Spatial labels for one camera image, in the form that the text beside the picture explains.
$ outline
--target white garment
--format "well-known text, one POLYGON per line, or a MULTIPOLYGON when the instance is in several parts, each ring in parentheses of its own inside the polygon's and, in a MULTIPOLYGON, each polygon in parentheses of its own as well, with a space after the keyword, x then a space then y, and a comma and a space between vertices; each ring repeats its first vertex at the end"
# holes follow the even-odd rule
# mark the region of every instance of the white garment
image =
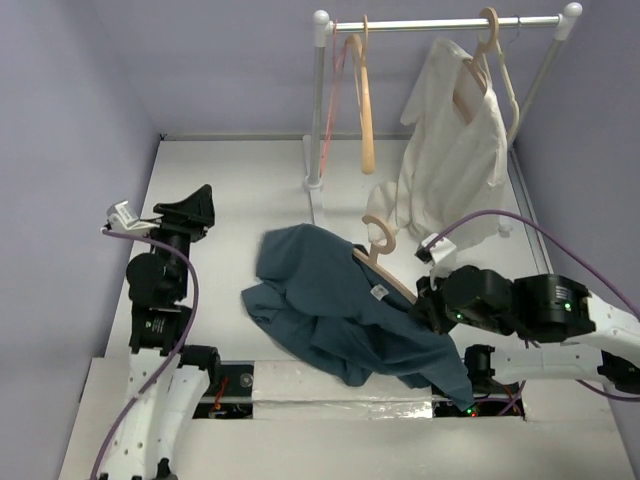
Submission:
MULTIPOLYGON (((374 188, 367 213, 397 233, 408 227, 418 240, 478 210, 501 208, 507 182, 507 139, 491 84, 483 96, 463 60, 471 58, 446 38, 431 47, 400 121, 415 123, 398 182, 374 188), (469 125, 453 103, 454 88, 473 115, 469 125)), ((498 230, 498 218, 474 219, 448 238, 458 249, 477 245, 498 230)), ((369 240, 383 240, 369 227, 369 240)))

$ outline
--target white table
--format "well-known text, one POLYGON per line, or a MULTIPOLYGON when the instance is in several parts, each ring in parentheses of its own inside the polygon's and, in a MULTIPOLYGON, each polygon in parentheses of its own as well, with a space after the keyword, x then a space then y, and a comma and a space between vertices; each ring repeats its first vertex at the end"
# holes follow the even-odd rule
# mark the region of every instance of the white table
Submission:
MULTIPOLYGON (((403 141, 376 142, 376 173, 364 176, 359 171, 359 143, 332 142, 323 190, 327 228, 354 243, 366 244, 367 231, 360 218, 367 196, 376 183, 397 178, 404 146, 403 141)), ((204 183, 213 187, 216 226, 191 251, 203 295, 189 343, 214 345, 223 360, 257 361, 262 366, 294 361, 254 325, 241 304, 240 291, 256 282, 255 254, 264 231, 311 221, 309 199, 302 189, 302 155, 301 141, 160 145, 143 217, 152 215, 156 203, 181 200, 204 183)), ((510 188, 505 208, 518 211, 510 188)), ((396 250, 380 263, 413 289, 415 280, 426 273, 425 267, 413 256, 414 240, 401 233, 397 243, 396 250)), ((132 257, 145 250, 135 245, 132 257)), ((538 273, 519 224, 513 224, 508 238, 495 235, 462 252, 459 259, 509 278, 538 273)), ((60 477, 63 480, 87 475, 101 436, 121 406, 130 335, 127 289, 123 283, 107 358, 92 365, 60 477)), ((476 343, 522 348, 515 337, 465 326, 456 327, 452 336, 461 353, 476 343)), ((300 371, 300 385, 287 375, 264 377, 267 397, 287 392, 289 400, 327 400, 318 398, 313 385, 330 377, 320 373, 323 377, 311 381, 317 372, 300 371)), ((394 380, 377 378, 368 387, 368 400, 416 405, 428 400, 428 392, 416 396, 394 380)), ((362 396, 358 389, 335 383, 330 389, 335 389, 331 390, 335 394, 332 401, 357 401, 362 396)), ((408 479, 430 474, 492 480, 507 475, 633 478, 606 400, 585 392, 575 382, 537 381, 528 383, 524 402, 527 422, 509 418, 362 421, 358 415, 345 417, 330 408, 310 408, 301 415, 281 409, 277 415, 262 417, 269 420, 194 421, 178 473, 181 480, 207 475, 408 479)))

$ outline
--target clothes rack pole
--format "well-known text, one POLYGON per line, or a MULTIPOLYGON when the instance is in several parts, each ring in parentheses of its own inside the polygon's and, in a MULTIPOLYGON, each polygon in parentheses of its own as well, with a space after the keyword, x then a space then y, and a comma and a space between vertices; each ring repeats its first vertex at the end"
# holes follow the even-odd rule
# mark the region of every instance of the clothes rack pole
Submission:
MULTIPOLYGON (((549 72, 558 49, 567 39, 577 18, 582 13, 582 6, 573 2, 567 5, 560 15, 546 17, 504 17, 499 19, 500 28, 540 28, 556 27, 554 41, 527 93, 526 100, 520 113, 520 124, 535 99, 540 85, 549 72)), ((320 133, 322 130, 322 88, 324 80, 324 56, 327 36, 333 34, 333 22, 329 14, 318 10, 313 15, 315 38, 315 68, 313 84, 313 122, 311 126, 311 147, 308 158, 308 173, 305 186, 308 190, 318 190, 322 186, 320 178, 320 133)), ((481 30, 489 27, 486 18, 471 18, 459 20, 416 20, 392 22, 368 22, 368 30, 373 32, 418 32, 441 30, 481 30)), ((362 22, 342 23, 335 26, 339 33, 358 33, 364 31, 362 22)))

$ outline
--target clothes rack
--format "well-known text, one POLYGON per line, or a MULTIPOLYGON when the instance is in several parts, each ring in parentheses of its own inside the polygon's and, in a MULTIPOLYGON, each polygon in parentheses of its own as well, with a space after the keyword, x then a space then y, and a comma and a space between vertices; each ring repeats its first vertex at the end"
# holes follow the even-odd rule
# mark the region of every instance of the clothes rack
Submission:
MULTIPOLYGON (((577 2, 569 3, 562 13, 550 16, 534 17, 503 17, 499 18, 500 29, 511 28, 550 28, 554 27, 553 41, 536 73, 536 76, 527 92, 522 108, 520 109, 520 124, 525 118, 529 108, 538 94, 540 85, 547 76, 553 61, 562 44, 582 14, 582 5, 577 2)), ((322 209, 320 178, 320 141, 322 130, 322 89, 324 81, 325 47, 327 37, 336 33, 360 33, 364 31, 363 22, 339 23, 334 25, 329 14, 318 10, 313 15, 314 22, 314 85, 313 85, 313 119, 311 135, 305 135, 303 145, 305 149, 305 166, 307 174, 304 185, 309 192, 313 222, 318 226, 324 226, 324 212, 322 209)), ((367 22, 369 33, 375 32, 424 32, 447 30, 483 30, 489 28, 486 18, 468 18, 453 20, 408 20, 408 21, 384 21, 367 22)))

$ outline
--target hanging shirt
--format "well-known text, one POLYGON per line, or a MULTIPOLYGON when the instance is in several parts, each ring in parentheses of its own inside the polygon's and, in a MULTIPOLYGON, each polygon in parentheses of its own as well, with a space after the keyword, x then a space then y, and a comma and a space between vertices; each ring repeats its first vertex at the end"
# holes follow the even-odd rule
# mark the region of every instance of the hanging shirt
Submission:
MULTIPOLYGON (((485 94, 463 65, 471 56, 438 38, 400 121, 415 124, 398 182, 374 188, 366 212, 383 218, 394 232, 408 228, 422 241, 465 215, 502 207, 507 183, 507 140, 498 101, 489 83, 485 94), (467 125, 453 103, 454 89, 473 114, 467 125)), ((458 249, 482 242, 498 230, 484 216, 456 229, 449 239, 458 249)), ((369 240, 384 239, 375 226, 369 240)))
POLYGON ((461 409, 472 405, 451 337, 410 318, 410 302, 355 259, 353 248, 313 225, 267 232, 256 266, 263 283, 242 292, 247 312, 291 354, 347 385, 376 372, 411 388, 433 384, 461 409), (374 296, 377 285, 389 293, 374 296))

